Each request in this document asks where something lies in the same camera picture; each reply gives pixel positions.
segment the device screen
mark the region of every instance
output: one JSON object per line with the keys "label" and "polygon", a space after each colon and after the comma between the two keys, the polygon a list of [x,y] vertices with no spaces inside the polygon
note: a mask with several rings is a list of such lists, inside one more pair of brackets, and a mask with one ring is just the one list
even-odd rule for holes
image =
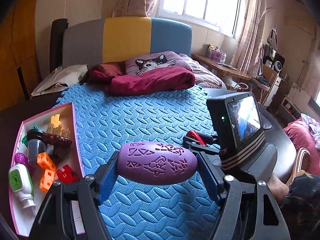
{"label": "device screen", "polygon": [[229,102],[228,110],[238,145],[260,129],[259,115],[252,96]]}

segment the white bottle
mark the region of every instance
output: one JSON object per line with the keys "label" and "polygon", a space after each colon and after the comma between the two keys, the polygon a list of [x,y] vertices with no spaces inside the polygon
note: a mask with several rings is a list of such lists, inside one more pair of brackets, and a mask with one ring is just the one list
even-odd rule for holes
{"label": "white bottle", "polygon": [[26,166],[16,164],[9,170],[10,187],[19,199],[22,208],[35,206],[33,202],[33,184]]}

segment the textured foam mat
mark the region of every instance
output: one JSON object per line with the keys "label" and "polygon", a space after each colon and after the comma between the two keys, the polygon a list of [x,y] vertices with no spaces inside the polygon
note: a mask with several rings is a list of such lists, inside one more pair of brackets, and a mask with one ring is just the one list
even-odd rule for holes
{"label": "textured foam mat", "polygon": [[[102,87],[69,87],[58,105],[72,101],[85,174],[94,173],[123,143],[158,141],[181,146],[189,130],[214,133],[204,91],[162,91],[110,97]],[[142,185],[118,177],[100,206],[113,239],[207,239],[219,207],[209,199],[198,172],[170,186]]]}

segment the pink box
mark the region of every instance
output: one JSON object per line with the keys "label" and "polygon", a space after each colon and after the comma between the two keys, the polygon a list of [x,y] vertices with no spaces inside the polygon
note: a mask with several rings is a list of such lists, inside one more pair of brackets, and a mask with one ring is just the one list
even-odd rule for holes
{"label": "pink box", "polygon": [[[78,136],[76,132],[76,113],[73,106],[73,103],[67,103],[55,108],[49,109],[43,113],[37,114],[25,121],[22,122],[19,133],[17,135],[16,143],[13,150],[11,167],[15,165],[14,155],[17,152],[23,153],[25,156],[28,156],[28,148],[22,143],[22,138],[27,134],[27,132],[33,128],[34,123],[37,124],[39,129],[46,131],[48,123],[50,122],[50,117],[55,114],[60,114],[60,121],[62,121],[62,128],[68,128],[70,130],[70,139],[72,140],[72,145],[69,149],[68,157],[59,163],[57,169],[62,169],[65,164],[69,166],[76,172],[78,177],[84,177],[84,168],[81,161]],[[50,151],[53,150],[53,146],[47,146],[47,152],[50,154]],[[40,166],[36,169],[35,173],[32,176],[32,182],[34,186],[34,203],[36,204],[36,212],[38,212],[41,203],[44,199],[45,192],[39,189],[39,182],[42,176],[43,170]],[[9,200],[10,200],[10,209],[12,220],[16,233],[21,236],[28,237],[30,230],[32,228],[33,222],[36,216],[32,213],[31,208],[23,209],[19,200],[14,196],[10,185],[9,185]],[[82,224],[82,219],[79,211],[79,205],[77,201],[72,202],[75,225],[77,233],[84,233],[84,228]]]}

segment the headboard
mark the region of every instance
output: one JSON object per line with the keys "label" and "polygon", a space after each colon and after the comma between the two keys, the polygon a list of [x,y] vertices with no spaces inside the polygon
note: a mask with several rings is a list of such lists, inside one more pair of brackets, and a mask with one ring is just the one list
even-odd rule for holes
{"label": "headboard", "polygon": [[63,36],[62,66],[124,61],[174,51],[191,54],[191,27],[160,18],[117,17],[74,25]]}

